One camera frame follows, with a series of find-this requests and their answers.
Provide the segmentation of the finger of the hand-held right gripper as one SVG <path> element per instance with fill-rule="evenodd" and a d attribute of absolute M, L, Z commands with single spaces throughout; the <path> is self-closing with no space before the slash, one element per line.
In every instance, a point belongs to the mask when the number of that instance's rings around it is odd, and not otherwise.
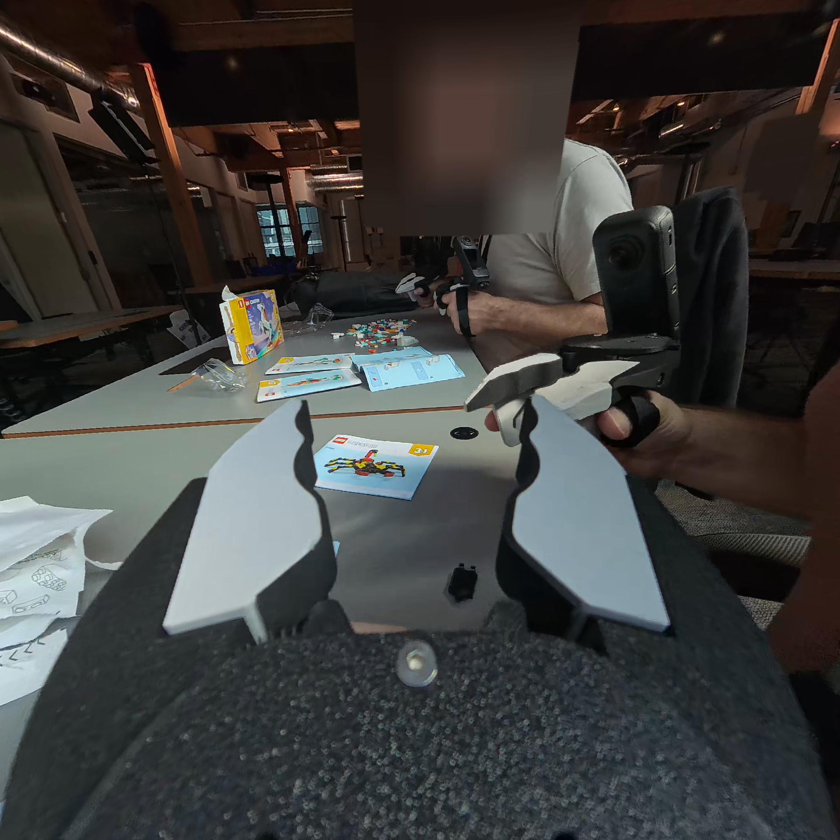
<path fill-rule="evenodd" d="M 606 411 L 613 404 L 613 380 L 636 368 L 637 362 L 588 362 L 577 372 L 563 376 L 550 385 L 532 389 L 509 402 L 494 405 L 492 416 L 498 426 L 502 441 L 509 447 L 520 443 L 522 410 L 526 399 L 542 396 L 559 408 L 567 417 L 592 434 L 594 416 Z"/>
<path fill-rule="evenodd" d="M 480 408 L 505 405 L 525 398 L 563 376 L 563 360 L 555 353 L 536 353 L 501 364 L 489 372 L 469 394 L 464 409 L 471 413 Z"/>

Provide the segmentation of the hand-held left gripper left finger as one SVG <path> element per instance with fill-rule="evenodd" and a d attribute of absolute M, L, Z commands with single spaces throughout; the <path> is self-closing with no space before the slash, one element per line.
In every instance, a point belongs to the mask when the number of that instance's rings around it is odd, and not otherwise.
<path fill-rule="evenodd" d="M 209 470 L 162 623 L 169 635 L 242 621 L 261 644 L 329 598 L 338 568 L 312 444 L 308 404 L 292 399 Z"/>

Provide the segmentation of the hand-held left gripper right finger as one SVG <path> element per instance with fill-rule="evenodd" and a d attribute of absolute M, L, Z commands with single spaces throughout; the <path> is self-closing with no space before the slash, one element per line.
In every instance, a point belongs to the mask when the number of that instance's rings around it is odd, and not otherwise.
<path fill-rule="evenodd" d="M 539 633 L 576 640 L 591 620 L 655 634 L 671 626 L 627 474 L 545 397 L 521 415 L 516 488 L 497 578 Z"/>

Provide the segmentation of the another person's forearm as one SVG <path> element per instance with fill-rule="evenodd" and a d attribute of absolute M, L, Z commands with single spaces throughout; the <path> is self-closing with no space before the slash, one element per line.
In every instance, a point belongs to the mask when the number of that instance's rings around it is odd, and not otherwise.
<path fill-rule="evenodd" d="M 600 292 L 582 301 L 551 305 L 499 298 L 495 307 L 490 329 L 516 334 L 534 343 L 561 343 L 607 331 Z"/>

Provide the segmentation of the grey desk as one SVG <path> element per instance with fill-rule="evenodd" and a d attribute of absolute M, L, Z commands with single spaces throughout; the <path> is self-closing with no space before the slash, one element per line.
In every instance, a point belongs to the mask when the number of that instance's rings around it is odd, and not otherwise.
<path fill-rule="evenodd" d="M 378 393 L 370 392 L 366 384 L 361 384 L 310 395 L 311 414 L 338 417 L 462 407 L 467 395 L 485 375 L 467 341 L 435 310 L 397 313 L 396 316 L 414 319 L 416 322 L 410 333 L 417 337 L 420 345 L 435 354 L 451 355 L 465 376 Z M 286 338 L 264 358 L 241 369 L 248 385 L 236 393 L 216 392 L 199 382 L 180 387 L 188 373 L 165 373 L 177 365 L 194 362 L 204 352 L 199 348 L 13 425 L 4 430 L 3 435 L 6 438 L 40 437 L 259 421 L 280 406 L 280 401 L 256 402 L 257 387 L 265 378 L 265 371 L 285 355 L 319 354 L 331 350 L 355 352 L 352 339 L 331 338 L 332 331 L 344 332 L 352 322 L 352 319 L 329 322 L 323 329 Z"/>
<path fill-rule="evenodd" d="M 477 438 L 455 440 L 454 427 Z M 11 438 L 2 441 L 2 499 L 31 497 L 63 507 L 110 509 L 85 545 L 97 561 L 125 560 L 186 484 L 204 477 L 254 424 Z M 332 597 L 353 623 L 430 631 L 475 628 L 501 599 L 494 563 L 518 449 L 458 411 L 312 420 L 314 449 L 337 434 L 438 446 L 412 500 L 321 490 L 339 573 Z M 478 573 L 475 597 L 449 599 L 463 563 Z"/>

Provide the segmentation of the black jacket on chair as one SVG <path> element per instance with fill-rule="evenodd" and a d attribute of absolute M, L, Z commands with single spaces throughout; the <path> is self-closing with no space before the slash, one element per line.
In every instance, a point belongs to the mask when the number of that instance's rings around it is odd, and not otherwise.
<path fill-rule="evenodd" d="M 749 319 L 749 238 L 737 190 L 715 187 L 673 209 L 679 367 L 666 395 L 688 406 L 735 407 Z"/>

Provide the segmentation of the open blue instruction booklet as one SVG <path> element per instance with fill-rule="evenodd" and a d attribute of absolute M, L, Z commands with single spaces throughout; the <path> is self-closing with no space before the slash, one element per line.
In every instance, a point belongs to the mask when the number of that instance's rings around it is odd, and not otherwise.
<path fill-rule="evenodd" d="M 432 354 L 422 348 L 355 354 L 351 360 L 354 369 L 362 374 L 372 392 L 466 377 L 450 355 Z"/>

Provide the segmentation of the scorpion cover instruction booklet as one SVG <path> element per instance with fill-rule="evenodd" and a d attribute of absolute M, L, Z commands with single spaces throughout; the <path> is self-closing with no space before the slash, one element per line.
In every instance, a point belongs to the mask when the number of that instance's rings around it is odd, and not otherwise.
<path fill-rule="evenodd" d="M 316 487 L 409 501 L 437 452 L 433 444 L 339 434 L 313 454 Z"/>

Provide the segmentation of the pile of colourful bricks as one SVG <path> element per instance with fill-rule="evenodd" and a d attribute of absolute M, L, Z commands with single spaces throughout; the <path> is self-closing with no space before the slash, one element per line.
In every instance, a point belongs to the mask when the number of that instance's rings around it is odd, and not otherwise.
<path fill-rule="evenodd" d="M 332 329 L 334 342 L 347 340 L 358 350 L 376 352 L 379 348 L 394 349 L 413 346 L 417 339 L 411 330 L 417 324 L 413 318 L 379 318 L 357 322 L 347 329 Z"/>

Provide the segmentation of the closed white instruction booklet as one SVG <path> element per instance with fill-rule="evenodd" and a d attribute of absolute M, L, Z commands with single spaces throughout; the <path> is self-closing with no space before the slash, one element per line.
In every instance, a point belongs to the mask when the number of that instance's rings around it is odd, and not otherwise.
<path fill-rule="evenodd" d="M 258 386 L 256 402 L 268 403 L 288 398 L 300 398 L 360 384 L 360 377 L 351 369 L 304 371 L 299 374 L 282 375 L 261 381 Z"/>
<path fill-rule="evenodd" d="M 352 356 L 346 353 L 288 356 L 279 358 L 266 370 L 265 376 L 309 375 L 310 372 L 349 370 L 352 367 Z"/>

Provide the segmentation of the grey fabric chair seat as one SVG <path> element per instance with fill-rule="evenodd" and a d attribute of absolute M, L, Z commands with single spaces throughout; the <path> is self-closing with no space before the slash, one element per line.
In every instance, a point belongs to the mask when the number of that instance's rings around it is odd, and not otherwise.
<path fill-rule="evenodd" d="M 659 481 L 655 493 L 766 630 L 800 576 L 812 543 L 806 525 L 670 480 Z"/>

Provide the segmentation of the clear plastic bag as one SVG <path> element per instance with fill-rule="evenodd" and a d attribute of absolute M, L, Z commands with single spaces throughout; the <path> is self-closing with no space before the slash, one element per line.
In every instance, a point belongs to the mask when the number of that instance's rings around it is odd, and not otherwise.
<path fill-rule="evenodd" d="M 199 364 L 192 372 L 192 378 L 220 393 L 240 392 L 248 384 L 247 377 L 240 371 L 216 358 L 209 358 Z"/>
<path fill-rule="evenodd" d="M 284 340 L 324 329 L 333 320 L 333 311 L 320 302 L 313 304 L 300 319 L 289 318 L 282 323 Z"/>

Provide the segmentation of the black bag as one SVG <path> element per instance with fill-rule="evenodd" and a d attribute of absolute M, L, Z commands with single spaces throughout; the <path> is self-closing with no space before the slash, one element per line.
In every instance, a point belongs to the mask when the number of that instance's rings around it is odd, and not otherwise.
<path fill-rule="evenodd" d="M 300 278 L 289 296 L 302 315 L 319 303 L 332 312 L 334 320 L 410 312 L 417 304 L 396 293 L 402 278 L 403 274 L 394 271 L 329 270 Z"/>

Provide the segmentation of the torn printed white paper bag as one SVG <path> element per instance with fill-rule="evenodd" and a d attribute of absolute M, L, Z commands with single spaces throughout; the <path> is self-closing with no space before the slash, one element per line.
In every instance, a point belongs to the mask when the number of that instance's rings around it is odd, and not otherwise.
<path fill-rule="evenodd" d="M 49 628 L 77 614 L 85 576 L 84 553 L 69 535 L 2 572 L 2 706 L 46 682 L 67 642 L 66 630 Z"/>

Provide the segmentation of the wooden pillar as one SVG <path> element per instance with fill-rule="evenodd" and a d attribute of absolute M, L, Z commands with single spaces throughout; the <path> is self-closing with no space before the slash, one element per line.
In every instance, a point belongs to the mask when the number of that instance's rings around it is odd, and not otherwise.
<path fill-rule="evenodd" d="M 133 89 L 140 102 L 143 120 L 154 145 L 159 169 L 175 225 L 181 238 L 187 265 L 196 287 L 209 287 L 214 279 L 198 227 L 193 201 L 187 188 L 186 176 L 176 148 L 175 137 L 165 117 L 165 111 L 151 65 L 132 64 L 129 67 Z"/>

